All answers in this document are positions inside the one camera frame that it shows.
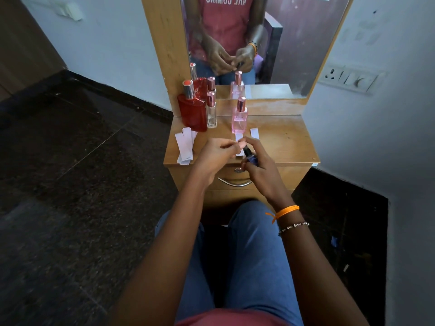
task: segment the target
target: wooden dressing table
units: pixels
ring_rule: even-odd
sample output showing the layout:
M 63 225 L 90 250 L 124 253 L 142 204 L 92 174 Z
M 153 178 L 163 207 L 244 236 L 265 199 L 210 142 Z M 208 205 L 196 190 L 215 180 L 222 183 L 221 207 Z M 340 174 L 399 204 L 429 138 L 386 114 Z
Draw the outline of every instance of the wooden dressing table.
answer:
M 349 0 L 344 10 L 315 82 L 352 1 Z M 193 145 L 193 161 L 190 165 L 179 165 L 177 163 L 179 149 L 174 134 L 182 132 L 184 125 L 180 117 L 177 95 L 182 93 L 182 81 L 191 77 L 181 1 L 142 0 L 142 3 L 174 113 L 164 165 L 169 169 L 180 190 L 208 138 L 234 139 L 234 134 L 231 133 L 230 115 L 236 101 L 227 98 L 228 86 L 217 86 L 217 128 L 209 128 L 206 132 L 198 133 Z M 251 87 L 252 99 L 247 99 L 249 117 L 245 135 L 249 135 L 250 128 L 258 127 L 260 141 L 275 160 L 287 189 L 293 191 L 312 164 L 320 163 L 301 116 L 314 84 L 306 98 L 293 98 L 288 85 L 253 85 Z M 226 166 L 217 173 L 205 194 L 204 208 L 221 207 L 248 198 L 267 203 L 266 199 L 256 190 L 255 185 L 249 183 L 249 174 L 239 172 L 241 160 L 242 157 L 230 159 Z

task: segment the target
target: dark granite floor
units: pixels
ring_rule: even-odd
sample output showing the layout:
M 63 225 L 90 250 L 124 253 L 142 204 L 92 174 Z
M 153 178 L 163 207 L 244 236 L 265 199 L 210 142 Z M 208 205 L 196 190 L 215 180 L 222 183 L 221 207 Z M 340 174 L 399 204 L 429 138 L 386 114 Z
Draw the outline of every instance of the dark granite floor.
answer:
M 169 131 L 167 118 L 77 81 L 0 109 L 1 325 L 105 318 L 177 195 L 163 167 Z M 315 169 L 294 199 L 383 324 L 387 199 Z

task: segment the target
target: reflected hands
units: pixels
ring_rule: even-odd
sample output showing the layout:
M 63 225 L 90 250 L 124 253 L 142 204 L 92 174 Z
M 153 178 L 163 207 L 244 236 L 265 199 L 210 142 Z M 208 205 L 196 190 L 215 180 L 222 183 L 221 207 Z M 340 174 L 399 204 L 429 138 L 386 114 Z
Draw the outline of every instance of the reflected hands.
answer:
M 192 173 L 204 177 L 210 185 L 216 173 L 227 163 L 228 159 L 235 158 L 246 142 L 236 142 L 231 139 L 210 138 L 199 153 L 198 159 L 192 168 Z
M 290 193 L 281 179 L 275 161 L 270 158 L 260 141 L 251 137 L 243 137 L 239 142 L 251 144 L 257 154 L 258 167 L 245 158 L 242 160 L 242 170 L 249 172 L 251 181 L 254 182 L 258 191 L 266 197 L 276 212 L 290 206 L 292 204 Z
M 212 37 L 209 36 L 204 40 L 204 50 L 207 53 L 210 67 L 216 76 L 221 76 L 236 70 L 234 65 L 229 64 L 234 60 L 235 56 L 230 56 L 220 43 Z
M 242 63 L 242 66 L 238 70 L 242 71 L 242 73 L 247 73 L 252 70 L 254 58 L 254 47 L 252 45 L 247 45 L 246 47 L 237 50 L 236 58 L 231 62 L 231 65 L 236 66 L 238 63 Z

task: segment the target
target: stack of paper strips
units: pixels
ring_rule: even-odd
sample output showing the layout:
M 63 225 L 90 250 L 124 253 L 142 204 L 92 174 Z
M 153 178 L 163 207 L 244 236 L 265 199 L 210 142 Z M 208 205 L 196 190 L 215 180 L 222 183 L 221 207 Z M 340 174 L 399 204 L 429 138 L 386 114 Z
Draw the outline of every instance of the stack of paper strips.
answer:
M 239 139 L 241 139 L 242 137 L 243 137 L 243 134 L 236 134 L 236 141 L 238 142 Z M 258 136 L 258 128 L 251 128 L 251 137 L 256 138 L 256 139 L 260 139 L 260 137 Z M 240 151 L 240 153 L 237 154 L 237 156 L 244 156 L 243 150 Z
M 195 141 L 197 132 L 190 128 L 183 128 L 183 132 L 175 134 L 180 155 L 177 162 L 180 165 L 188 165 L 193 159 L 193 142 Z

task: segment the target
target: drawer handle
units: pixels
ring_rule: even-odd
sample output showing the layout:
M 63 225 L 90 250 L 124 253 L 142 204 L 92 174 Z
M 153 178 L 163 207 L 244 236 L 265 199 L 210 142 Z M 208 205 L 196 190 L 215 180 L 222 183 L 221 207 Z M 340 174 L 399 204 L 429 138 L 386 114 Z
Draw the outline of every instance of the drawer handle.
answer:
M 247 186 L 247 185 L 252 183 L 252 181 L 249 180 L 249 181 L 242 183 L 242 184 L 233 184 L 233 183 L 230 183 L 230 182 L 227 182 L 227 181 L 221 179 L 220 177 L 218 177 L 217 179 L 224 182 L 225 184 L 228 184 L 229 186 L 235 186 L 236 188 L 242 188 L 242 187 Z

